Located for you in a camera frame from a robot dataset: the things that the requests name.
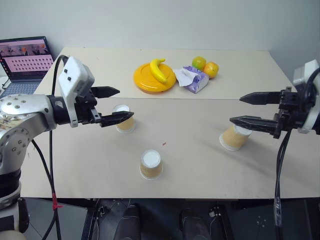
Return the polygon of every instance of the floor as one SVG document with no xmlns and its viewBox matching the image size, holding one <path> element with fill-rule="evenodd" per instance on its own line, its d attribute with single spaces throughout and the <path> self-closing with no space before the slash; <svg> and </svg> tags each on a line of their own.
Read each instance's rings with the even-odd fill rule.
<svg viewBox="0 0 320 240">
<path fill-rule="evenodd" d="M 41 240 L 53 215 L 52 204 L 35 198 L 27 198 L 26 201 L 30 225 L 25 236 L 28 240 Z M 185 199 L 101 199 L 99 205 L 109 209 L 109 212 L 99 218 L 99 228 L 95 225 L 92 239 L 112 240 L 118 221 L 128 204 L 138 204 L 141 209 L 142 240 L 181 240 L 179 213 L 184 208 L 192 208 L 202 217 L 211 231 L 212 239 L 222 239 L 217 219 L 209 216 L 209 210 L 216 202 Z M 271 204 L 235 209 L 234 202 L 226 202 L 225 206 L 236 240 L 275 239 Z M 70 205 L 59 209 L 63 240 L 81 239 L 86 214 L 86 209 Z M 310 234 L 309 218 L 303 199 L 284 202 L 282 217 L 285 240 L 314 239 Z M 57 239 L 55 228 L 47 239 Z"/>
</svg>

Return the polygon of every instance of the beige table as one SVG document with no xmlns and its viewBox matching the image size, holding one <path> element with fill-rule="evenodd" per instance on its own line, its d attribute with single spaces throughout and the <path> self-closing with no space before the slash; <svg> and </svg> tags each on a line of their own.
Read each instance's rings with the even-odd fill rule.
<svg viewBox="0 0 320 240">
<path fill-rule="evenodd" d="M 123 58 L 139 59 L 136 65 L 147 62 L 149 57 L 160 55 L 162 52 L 166 54 L 164 57 L 169 62 L 171 52 L 171 50 L 154 50 L 154 54 L 151 54 L 152 50 L 130 51 L 136 53 L 136 56 L 129 54 Z M 109 62 L 116 50 L 65 48 L 62 52 L 76 56 L 84 62 L 87 61 L 86 64 L 92 69 L 98 86 L 102 85 L 98 79 L 102 79 L 104 72 L 97 71 L 97 64 L 102 66 L 103 63 L 93 59 L 104 56 L 104 61 Z M 218 51 L 218 54 L 217 51 L 208 51 L 207 55 L 201 50 L 172 50 L 172 52 L 175 53 L 171 54 L 176 57 L 175 59 L 179 59 L 177 55 L 180 55 L 181 60 L 185 56 L 203 55 L 209 58 L 219 55 L 221 63 L 227 62 L 223 60 L 223 51 Z M 230 62 L 233 62 L 232 53 L 235 58 L 237 55 L 251 56 L 252 59 L 248 57 L 247 62 L 250 59 L 254 63 L 254 69 L 262 70 L 261 65 L 265 65 L 266 62 L 272 66 L 272 69 L 262 72 L 260 81 L 267 79 L 267 73 L 272 73 L 278 82 L 270 81 L 264 85 L 266 82 L 262 81 L 259 91 L 267 91 L 267 87 L 270 90 L 279 90 L 290 83 L 267 52 L 227 51 L 226 55 L 230 58 Z M 178 64 L 172 62 L 170 65 L 178 67 Z M 236 77 L 236 74 L 230 74 L 232 65 L 228 67 L 226 64 L 221 69 L 224 69 L 221 71 L 221 81 L 228 81 L 229 85 L 232 85 L 232 81 L 224 77 L 228 74 L 230 78 Z M 248 68 L 246 76 L 251 76 L 251 72 L 254 72 L 250 69 Z M 126 77 L 121 73 L 117 81 L 110 81 L 115 79 L 116 75 L 116 72 L 112 72 L 111 77 L 106 78 L 109 79 L 106 85 L 118 88 L 120 85 L 124 86 L 119 82 L 132 81 L 132 72 L 128 72 Z M 52 69 L 37 92 L 49 93 L 51 79 Z M 120 134 L 114 126 L 106 128 L 100 128 L 98 125 L 80 125 L 78 128 L 70 128 L 69 125 L 58 126 L 53 132 L 57 196 L 60 198 L 273 198 L 276 156 L 281 139 L 273 139 L 267 133 L 254 132 L 247 145 L 240 151 L 230 152 L 220 145 L 219 135 L 230 126 L 230 117 L 252 115 L 272 118 L 278 107 L 252 106 L 240 102 L 235 98 L 247 93 L 244 88 L 243 93 L 237 94 L 236 91 L 230 92 L 227 87 L 223 88 L 221 85 L 221 91 L 218 91 L 215 89 L 217 86 L 214 85 L 214 81 L 206 87 L 207 92 L 201 91 L 202 95 L 181 91 L 175 86 L 171 90 L 175 95 L 167 92 L 164 93 L 167 99 L 159 99 L 163 97 L 142 94 L 132 85 L 131 91 L 128 90 L 129 86 L 123 87 L 120 98 L 99 99 L 97 109 L 103 114 L 111 113 L 112 108 L 118 104 L 127 104 L 131 107 L 135 112 L 136 129 L 130 134 Z M 244 78 L 244 75 L 238 81 L 243 82 L 244 86 L 247 85 L 246 81 L 254 82 L 250 77 Z M 250 86 L 249 84 L 248 92 L 253 92 L 255 89 Z M 36 141 L 48 160 L 48 133 L 36 137 Z M 319 197 L 319 146 L 320 138 L 314 132 L 304 135 L 293 131 L 281 175 L 283 198 Z M 145 180 L 139 173 L 140 156 L 147 149 L 159 151 L 164 162 L 162 176 L 154 181 Z M 41 160 L 31 145 L 28 147 L 22 166 L 21 182 L 21 195 L 24 197 L 51 195 Z"/>
</svg>

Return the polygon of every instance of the banana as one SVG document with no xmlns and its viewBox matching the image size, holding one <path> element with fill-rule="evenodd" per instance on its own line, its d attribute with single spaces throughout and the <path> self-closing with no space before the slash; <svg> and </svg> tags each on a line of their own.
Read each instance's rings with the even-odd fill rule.
<svg viewBox="0 0 320 240">
<path fill-rule="evenodd" d="M 164 73 L 159 69 L 159 64 L 164 62 L 165 59 L 155 58 L 150 62 L 150 70 L 155 79 L 157 79 L 160 83 L 165 84 L 167 82 L 167 78 Z"/>
</svg>

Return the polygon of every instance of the purple tissue box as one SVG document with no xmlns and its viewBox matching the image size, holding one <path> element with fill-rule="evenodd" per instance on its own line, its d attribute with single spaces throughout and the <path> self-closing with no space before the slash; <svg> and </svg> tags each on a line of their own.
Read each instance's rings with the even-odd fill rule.
<svg viewBox="0 0 320 240">
<path fill-rule="evenodd" d="M 209 76 L 207 74 L 205 74 L 204 72 L 196 69 L 193 66 L 184 66 L 183 68 L 190 71 L 190 72 L 198 74 L 197 76 L 194 77 L 193 82 L 190 85 L 184 86 L 189 91 L 196 94 L 197 92 L 199 92 L 201 89 L 203 89 L 208 84 Z"/>
</svg>

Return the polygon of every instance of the upside-down paper cup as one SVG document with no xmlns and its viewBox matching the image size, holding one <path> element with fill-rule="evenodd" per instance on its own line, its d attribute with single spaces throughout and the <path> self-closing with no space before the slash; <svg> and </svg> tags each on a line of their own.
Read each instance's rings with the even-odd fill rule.
<svg viewBox="0 0 320 240">
<path fill-rule="evenodd" d="M 113 108 L 113 112 L 121 112 L 121 111 L 130 112 L 130 108 L 124 104 L 117 105 Z M 130 117 L 129 119 L 117 124 L 115 127 L 122 134 L 131 133 L 133 130 L 135 130 L 135 127 L 136 127 L 134 117 L 133 116 Z"/>
<path fill-rule="evenodd" d="M 147 180 L 155 180 L 163 171 L 160 154 L 153 149 L 145 151 L 141 156 L 140 173 Z"/>
<path fill-rule="evenodd" d="M 229 151 L 238 151 L 248 140 L 252 131 L 232 125 L 219 137 L 220 143 Z"/>
</svg>

